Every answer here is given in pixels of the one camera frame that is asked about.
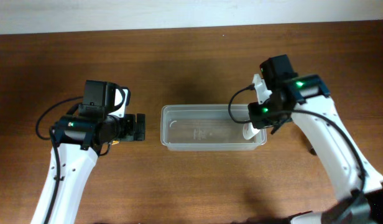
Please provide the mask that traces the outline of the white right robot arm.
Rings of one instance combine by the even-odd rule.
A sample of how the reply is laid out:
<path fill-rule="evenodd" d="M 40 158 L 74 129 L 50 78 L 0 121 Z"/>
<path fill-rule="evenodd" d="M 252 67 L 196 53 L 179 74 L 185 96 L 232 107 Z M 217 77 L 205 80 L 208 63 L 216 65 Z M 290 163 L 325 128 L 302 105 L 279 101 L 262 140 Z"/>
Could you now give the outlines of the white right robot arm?
<path fill-rule="evenodd" d="M 285 223 L 383 223 L 383 176 L 373 168 L 342 123 L 331 93 L 318 75 L 298 76 L 286 55 L 262 62 L 272 92 L 260 115 L 279 129 L 293 121 L 307 137 L 335 191 L 337 203 Z"/>

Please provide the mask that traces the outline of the white tube with red cap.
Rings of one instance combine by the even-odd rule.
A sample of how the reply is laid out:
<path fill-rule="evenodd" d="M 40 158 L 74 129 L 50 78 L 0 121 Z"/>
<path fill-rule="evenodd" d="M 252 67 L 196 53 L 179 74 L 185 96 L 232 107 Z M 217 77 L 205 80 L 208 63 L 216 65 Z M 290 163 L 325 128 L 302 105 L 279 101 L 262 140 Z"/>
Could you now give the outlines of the white tube with red cap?
<path fill-rule="evenodd" d="M 260 129 L 256 129 L 252 123 L 246 123 L 242 129 L 242 135 L 244 139 L 250 140 L 260 132 Z"/>

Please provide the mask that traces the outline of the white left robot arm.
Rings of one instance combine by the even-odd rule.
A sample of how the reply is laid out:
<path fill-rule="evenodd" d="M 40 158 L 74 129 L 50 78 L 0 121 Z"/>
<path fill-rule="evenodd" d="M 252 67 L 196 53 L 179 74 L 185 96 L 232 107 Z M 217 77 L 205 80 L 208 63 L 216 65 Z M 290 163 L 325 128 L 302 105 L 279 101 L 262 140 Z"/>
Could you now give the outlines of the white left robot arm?
<path fill-rule="evenodd" d="M 145 139 L 145 115 L 127 114 L 126 86 L 88 80 L 83 96 L 49 128 L 50 166 L 32 223 L 74 223 L 97 160 L 120 142 Z"/>

